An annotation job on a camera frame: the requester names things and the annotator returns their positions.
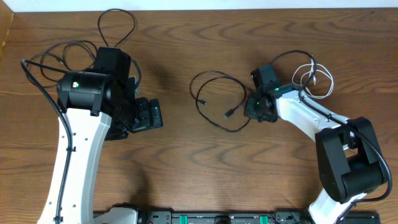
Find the robotic arm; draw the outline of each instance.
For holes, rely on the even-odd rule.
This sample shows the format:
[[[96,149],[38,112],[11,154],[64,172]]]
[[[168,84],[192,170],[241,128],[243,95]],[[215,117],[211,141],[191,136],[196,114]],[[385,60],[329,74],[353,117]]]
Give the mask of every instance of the robotic arm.
[[[163,125],[158,100],[135,99],[135,78],[129,78],[130,61],[130,57],[119,49],[102,47],[99,48],[93,69],[67,72],[58,82],[58,105],[73,133],[73,152],[68,157],[67,134],[60,121],[58,152],[50,193],[38,223],[196,224],[213,220],[217,224],[231,224],[234,217],[244,217],[242,213],[224,217],[214,213],[198,216],[158,212],[146,219],[140,218],[135,209],[118,207],[94,218],[93,193],[104,141],[124,139],[129,132],[145,131]],[[294,86],[280,84],[271,65],[253,71],[252,78],[257,93],[249,97],[245,115],[260,122],[284,119],[316,143],[320,180],[324,189],[309,206],[308,215],[299,213],[302,223],[336,223],[351,208],[353,201],[363,198],[387,182],[386,171],[369,145],[345,126],[319,112],[332,114],[334,119],[360,131],[381,153],[368,120],[350,120],[304,96],[308,106],[302,102],[300,92]],[[346,158],[344,150],[355,148],[358,148],[357,155]],[[67,177],[63,180],[65,169]],[[57,207],[62,208],[60,217],[55,216]],[[253,224],[294,223],[290,222],[295,220],[295,215],[291,214],[293,213],[289,212],[286,218],[282,214],[248,214],[250,218],[246,217],[244,221]],[[199,219],[210,221],[199,222]],[[377,223],[373,220],[355,222],[359,220],[358,217],[350,220],[353,223]]]

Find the cable plug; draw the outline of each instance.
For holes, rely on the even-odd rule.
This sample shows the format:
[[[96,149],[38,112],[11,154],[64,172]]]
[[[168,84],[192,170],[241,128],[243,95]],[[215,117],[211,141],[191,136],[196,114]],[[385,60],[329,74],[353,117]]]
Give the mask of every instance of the cable plug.
[[[204,100],[198,100],[198,102],[201,103],[201,104],[203,104],[203,105],[206,105],[206,104],[207,104],[207,102],[204,101]]]
[[[228,119],[230,116],[232,116],[232,114],[235,113],[235,110],[230,109],[227,113],[225,113],[224,115],[224,119]]]

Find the tabletop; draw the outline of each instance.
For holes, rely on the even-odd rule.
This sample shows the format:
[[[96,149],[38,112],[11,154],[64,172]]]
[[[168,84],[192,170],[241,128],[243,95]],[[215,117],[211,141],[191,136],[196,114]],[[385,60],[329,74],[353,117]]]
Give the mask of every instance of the tabletop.
[[[254,88],[250,72],[288,50],[306,50],[333,74],[333,94],[318,102],[350,118],[364,116],[377,134],[393,178],[398,177],[398,9],[281,9],[244,11],[139,11],[137,27],[120,48],[141,70],[139,96],[158,98],[164,127],[128,139],[105,142],[99,160],[94,209],[115,203],[176,211],[269,211],[305,208],[319,194],[314,142],[293,124],[251,121],[227,133],[204,120],[189,94],[199,72],[219,70]],[[57,151],[57,115],[31,85],[21,59],[68,40],[104,43],[97,30],[100,12],[17,13],[0,61],[0,223],[34,223],[49,192]],[[131,28],[127,14],[111,12],[101,21],[115,44]],[[91,63],[78,47],[68,63],[81,70]],[[46,64],[62,68],[53,59]],[[278,60],[275,70],[290,82],[303,55]],[[44,80],[38,69],[32,72]],[[53,78],[59,74],[49,72]],[[197,91],[208,77],[194,83]],[[315,93],[327,91],[320,80]],[[50,94],[56,98],[55,90]],[[228,80],[201,93],[202,110],[229,128],[246,118],[240,108],[223,115],[242,97]],[[379,187],[369,197],[386,189]],[[396,223],[398,190],[357,210],[377,211]]]

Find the green connector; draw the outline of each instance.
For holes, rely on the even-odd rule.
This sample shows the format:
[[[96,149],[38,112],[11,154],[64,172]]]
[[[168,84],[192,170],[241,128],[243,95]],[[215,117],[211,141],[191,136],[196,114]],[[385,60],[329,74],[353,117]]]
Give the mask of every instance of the green connector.
[[[260,224],[269,224],[268,222],[268,216],[260,216]]]
[[[188,216],[187,215],[180,215],[180,224],[188,224]]]

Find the wooden table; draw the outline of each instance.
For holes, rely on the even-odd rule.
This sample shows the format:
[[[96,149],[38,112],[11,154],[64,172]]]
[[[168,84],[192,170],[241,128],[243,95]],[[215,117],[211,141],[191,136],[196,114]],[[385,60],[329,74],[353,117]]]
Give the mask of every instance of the wooden table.
[[[22,58],[67,40],[103,41],[100,12],[17,13],[0,62],[0,223],[36,222],[50,188],[58,121],[42,94],[25,78]],[[322,188],[314,143],[292,124],[252,121],[238,133],[206,122],[188,94],[198,72],[221,70],[253,86],[250,72],[293,49],[311,52],[330,69],[334,93],[321,104],[350,118],[373,122],[382,152],[398,177],[398,9],[311,9],[248,11],[142,11],[133,35],[121,48],[139,63],[140,95],[160,100],[164,127],[106,142],[99,162],[95,210],[114,203],[174,210],[275,210],[305,208]],[[115,44],[131,27],[126,14],[101,22]],[[90,58],[68,54],[71,67]],[[62,67],[52,59],[47,64]],[[289,55],[277,62],[283,82],[309,60]],[[38,70],[33,69],[40,81]],[[49,73],[59,78],[56,73]],[[201,79],[195,84],[197,90]],[[327,81],[315,87],[327,89]],[[239,110],[223,114],[243,93],[233,82],[210,84],[203,110],[233,128]],[[371,196],[383,193],[380,187]],[[398,188],[382,202],[359,204],[383,223],[397,223]]]

